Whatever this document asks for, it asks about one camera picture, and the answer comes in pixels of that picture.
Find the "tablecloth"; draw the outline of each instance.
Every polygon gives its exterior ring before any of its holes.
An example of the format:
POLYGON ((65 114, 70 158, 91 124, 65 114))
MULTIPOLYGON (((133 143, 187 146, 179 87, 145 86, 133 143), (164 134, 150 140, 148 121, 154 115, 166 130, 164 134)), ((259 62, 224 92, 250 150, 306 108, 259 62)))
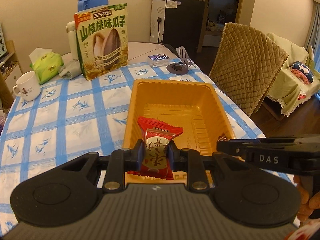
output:
MULTIPOLYGON (((78 76, 70 81, 46 83, 34 101, 15 99, 0 136, 0 235, 17 223, 10 207, 10 195, 20 182, 89 151, 110 155, 121 148, 132 84, 139 78, 210 83, 236 137, 264 137, 196 65, 182 76, 171 74, 166 67, 152 68, 144 62, 121 67, 90 82, 78 76)), ((292 180, 287 174, 273 173, 292 180)))

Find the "white label sticker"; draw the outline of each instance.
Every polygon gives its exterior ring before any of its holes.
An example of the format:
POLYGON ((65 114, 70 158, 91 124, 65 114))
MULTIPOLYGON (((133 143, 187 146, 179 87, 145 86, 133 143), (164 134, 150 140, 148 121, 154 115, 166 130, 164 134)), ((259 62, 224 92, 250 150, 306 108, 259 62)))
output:
POLYGON ((167 8, 177 8, 177 1, 167 0, 167 8))

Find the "black refrigerator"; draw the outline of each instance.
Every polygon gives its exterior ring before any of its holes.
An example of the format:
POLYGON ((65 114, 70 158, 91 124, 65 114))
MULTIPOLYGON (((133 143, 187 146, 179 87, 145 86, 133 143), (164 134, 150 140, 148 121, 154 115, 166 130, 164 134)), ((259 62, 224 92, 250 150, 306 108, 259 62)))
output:
POLYGON ((204 0, 152 0, 150 42, 184 46, 195 59, 204 6, 204 0))

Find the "sunflower seed bag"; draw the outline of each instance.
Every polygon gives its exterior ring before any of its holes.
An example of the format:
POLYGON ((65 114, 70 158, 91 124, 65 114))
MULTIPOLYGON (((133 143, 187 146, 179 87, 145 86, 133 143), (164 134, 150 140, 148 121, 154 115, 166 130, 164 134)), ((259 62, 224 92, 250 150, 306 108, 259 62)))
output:
POLYGON ((99 6, 74 15, 80 66, 87 80, 127 65, 126 6, 99 6))

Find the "finger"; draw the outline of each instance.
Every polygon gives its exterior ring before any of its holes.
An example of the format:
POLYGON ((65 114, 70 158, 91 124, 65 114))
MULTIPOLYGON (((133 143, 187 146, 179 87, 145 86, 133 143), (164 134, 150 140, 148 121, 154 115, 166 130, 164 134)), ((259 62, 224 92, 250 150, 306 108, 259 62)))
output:
POLYGON ((299 175, 294 175, 293 176, 293 182, 294 183, 300 183, 301 179, 300 179, 300 176, 299 175))
POLYGON ((320 209, 320 191, 309 200, 309 208, 320 209))
POLYGON ((304 204, 300 206, 298 214, 310 216, 313 213, 313 209, 309 208, 308 204, 304 204))
POLYGON ((298 214, 297 215, 297 219, 299 219, 303 223, 304 221, 306 221, 308 219, 308 216, 302 215, 302 214, 298 214))
POLYGON ((304 187, 301 186, 300 183, 297 185, 297 189, 298 189, 298 191, 299 191, 300 194, 301 194, 301 204, 306 204, 306 203, 308 202, 308 200, 309 200, 309 193, 308 193, 308 191, 306 191, 306 190, 304 189, 304 187))

